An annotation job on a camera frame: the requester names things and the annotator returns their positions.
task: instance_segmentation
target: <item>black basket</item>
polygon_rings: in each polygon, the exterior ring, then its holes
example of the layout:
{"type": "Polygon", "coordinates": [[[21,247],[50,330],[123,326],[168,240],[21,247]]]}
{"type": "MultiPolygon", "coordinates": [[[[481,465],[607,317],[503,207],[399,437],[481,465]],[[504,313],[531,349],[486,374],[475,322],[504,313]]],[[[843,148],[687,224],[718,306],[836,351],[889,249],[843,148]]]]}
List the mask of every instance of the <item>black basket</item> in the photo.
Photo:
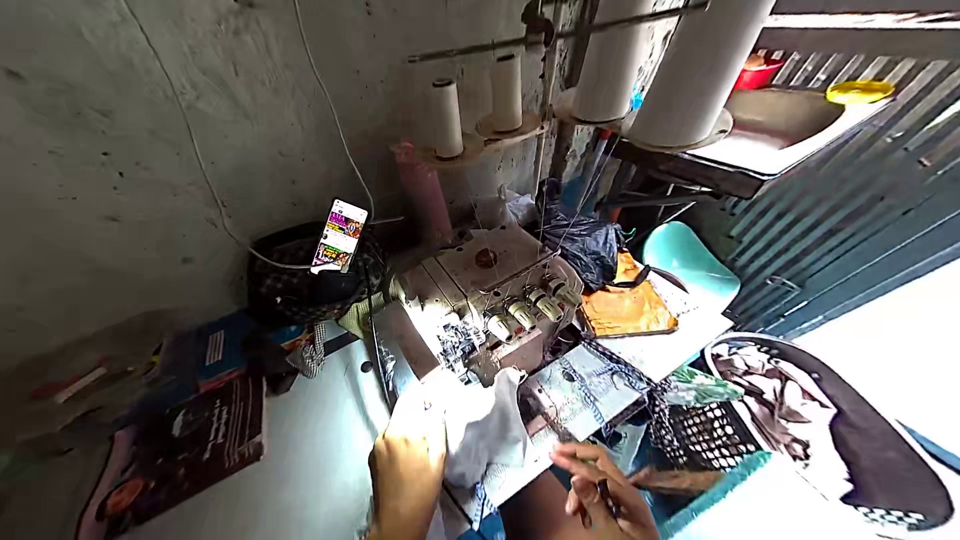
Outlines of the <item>black basket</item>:
{"type": "Polygon", "coordinates": [[[729,403],[672,405],[670,427],[679,447],[663,453],[691,471],[729,471],[744,456],[765,450],[729,403]]]}
{"type": "MultiPolygon", "coordinates": [[[[254,243],[266,258],[282,264],[313,262],[325,222],[299,225],[254,243]]],[[[251,317],[268,327],[309,324],[343,317],[354,303],[367,298],[366,272],[374,292],[384,275],[383,254],[370,232],[361,235],[357,252],[345,273],[280,268],[251,256],[247,265],[247,296],[251,317]]]]}

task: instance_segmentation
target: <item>hand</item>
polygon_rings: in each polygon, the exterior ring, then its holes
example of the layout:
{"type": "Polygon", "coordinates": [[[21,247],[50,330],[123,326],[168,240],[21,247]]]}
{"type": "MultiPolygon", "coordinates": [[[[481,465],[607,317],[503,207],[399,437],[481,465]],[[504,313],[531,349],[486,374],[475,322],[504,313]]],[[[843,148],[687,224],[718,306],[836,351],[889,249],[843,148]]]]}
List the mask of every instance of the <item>hand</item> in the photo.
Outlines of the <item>hand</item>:
{"type": "Polygon", "coordinates": [[[371,539],[422,540],[430,527],[444,479],[446,429],[428,407],[419,385],[408,388],[373,443],[371,539]]]}
{"type": "Polygon", "coordinates": [[[630,484],[607,453],[590,444],[559,444],[550,455],[553,462],[573,475],[566,499],[567,515],[580,515],[584,527],[595,531],[602,540],[657,540],[660,534],[646,501],[630,484]],[[620,516],[600,497],[597,482],[607,481],[613,503],[620,516]]]}

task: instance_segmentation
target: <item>teal plastic chair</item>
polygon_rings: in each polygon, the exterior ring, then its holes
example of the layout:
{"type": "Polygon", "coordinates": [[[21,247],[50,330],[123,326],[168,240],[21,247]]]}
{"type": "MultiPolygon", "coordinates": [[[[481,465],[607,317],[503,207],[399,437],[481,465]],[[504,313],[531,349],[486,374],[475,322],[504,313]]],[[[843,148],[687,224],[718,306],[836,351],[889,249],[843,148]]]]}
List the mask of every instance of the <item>teal plastic chair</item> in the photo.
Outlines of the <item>teal plastic chair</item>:
{"type": "Polygon", "coordinates": [[[650,233],[643,243],[643,263],[673,274],[702,306],[718,312],[740,291],[740,279],[679,221],[664,223],[650,233]]]}

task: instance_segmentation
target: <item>corrugated metal sheet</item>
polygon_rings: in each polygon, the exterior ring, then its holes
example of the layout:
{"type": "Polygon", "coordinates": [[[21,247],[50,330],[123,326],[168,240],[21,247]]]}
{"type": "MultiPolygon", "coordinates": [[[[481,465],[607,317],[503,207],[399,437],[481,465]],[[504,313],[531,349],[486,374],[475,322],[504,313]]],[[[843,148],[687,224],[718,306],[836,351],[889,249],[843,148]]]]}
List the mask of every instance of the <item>corrugated metal sheet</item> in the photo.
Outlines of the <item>corrugated metal sheet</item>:
{"type": "MultiPolygon", "coordinates": [[[[776,86],[825,90],[882,79],[896,100],[871,125],[765,186],[751,201],[730,200],[728,236],[739,246],[725,263],[742,281],[731,305],[744,330],[770,330],[843,279],[837,265],[858,245],[898,226],[924,201],[957,199],[960,183],[960,62],[778,51],[787,58],[776,86]]],[[[938,210],[948,212],[951,205],[938,210]]]]}

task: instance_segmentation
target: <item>yellow lid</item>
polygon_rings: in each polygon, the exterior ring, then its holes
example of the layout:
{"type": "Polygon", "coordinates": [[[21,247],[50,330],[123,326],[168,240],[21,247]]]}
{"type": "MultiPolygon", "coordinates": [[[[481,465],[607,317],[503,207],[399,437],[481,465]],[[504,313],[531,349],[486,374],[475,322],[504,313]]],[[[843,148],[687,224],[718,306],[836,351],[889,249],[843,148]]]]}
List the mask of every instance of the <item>yellow lid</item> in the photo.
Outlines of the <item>yellow lid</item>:
{"type": "Polygon", "coordinates": [[[846,81],[827,90],[827,101],[840,105],[873,103],[894,93],[894,86],[883,81],[846,81]]]}

